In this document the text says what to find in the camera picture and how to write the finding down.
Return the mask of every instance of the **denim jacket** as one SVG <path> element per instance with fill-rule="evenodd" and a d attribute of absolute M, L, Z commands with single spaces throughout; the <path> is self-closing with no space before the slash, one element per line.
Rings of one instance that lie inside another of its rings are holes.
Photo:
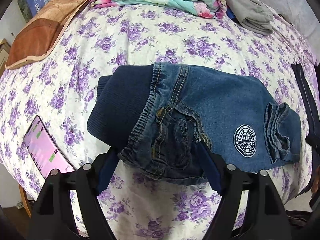
<path fill-rule="evenodd" d="M 243 171 L 267 170 L 299 161 L 300 118 L 254 77 L 155 63 L 119 158 L 152 179 L 199 184 L 207 181 L 192 147 L 199 140 Z"/>

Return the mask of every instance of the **smartphone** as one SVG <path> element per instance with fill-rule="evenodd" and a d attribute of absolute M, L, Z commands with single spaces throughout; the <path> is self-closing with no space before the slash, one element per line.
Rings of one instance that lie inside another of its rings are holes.
<path fill-rule="evenodd" d="M 23 141 L 45 179 L 53 169 L 59 169 L 61 173 L 75 170 L 52 140 L 39 115 L 33 119 Z"/>

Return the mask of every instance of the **embroidered patch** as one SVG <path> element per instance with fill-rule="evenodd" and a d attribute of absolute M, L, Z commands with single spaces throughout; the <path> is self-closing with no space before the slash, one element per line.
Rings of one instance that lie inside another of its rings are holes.
<path fill-rule="evenodd" d="M 257 138 L 254 130 L 249 125 L 240 125 L 233 136 L 236 149 L 244 157 L 252 157 L 256 153 Z"/>

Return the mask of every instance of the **wall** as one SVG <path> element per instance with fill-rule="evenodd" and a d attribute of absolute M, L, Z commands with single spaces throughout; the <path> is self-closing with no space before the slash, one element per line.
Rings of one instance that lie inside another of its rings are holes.
<path fill-rule="evenodd" d="M 13 0 L 0 20 L 0 41 L 5 38 L 11 45 L 25 25 L 26 22 L 21 14 L 18 2 Z M 3 208 L 12 207 L 19 201 L 21 201 L 19 184 L 0 164 L 0 205 Z"/>
<path fill-rule="evenodd" d="M 19 184 L 0 164 L 0 205 L 5 207 L 13 207 L 21 201 L 19 192 Z"/>
<path fill-rule="evenodd" d="M 18 2 L 13 0 L 0 20 L 0 41 L 4 38 L 12 45 L 13 40 L 25 25 L 26 21 L 22 16 Z"/>

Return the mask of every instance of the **floral bedspread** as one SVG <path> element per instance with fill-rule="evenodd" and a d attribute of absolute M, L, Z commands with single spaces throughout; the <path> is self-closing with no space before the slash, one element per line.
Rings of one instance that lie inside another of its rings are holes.
<path fill-rule="evenodd" d="M 274 33 L 264 37 L 227 17 L 204 19 L 151 5 L 86 8 L 49 57 L 1 77 L 1 163 L 36 199 L 44 179 L 22 144 L 36 114 L 79 168 L 109 148 L 86 129 L 100 76 L 124 64 L 203 65 L 257 77 L 277 102 L 287 102 L 300 115 L 300 163 L 268 171 L 285 203 L 306 186 L 312 167 L 311 147 L 305 143 L 307 115 L 291 63 L 302 63 L 317 102 L 319 94 L 316 59 L 306 40 L 277 14 L 272 26 Z M 76 192 L 70 194 L 76 224 L 85 232 Z M 246 198 L 244 192 L 236 227 L 242 223 Z M 117 239 L 196 240 L 202 239 L 221 197 L 208 183 L 185 187 L 154 181 L 120 162 L 98 199 Z"/>

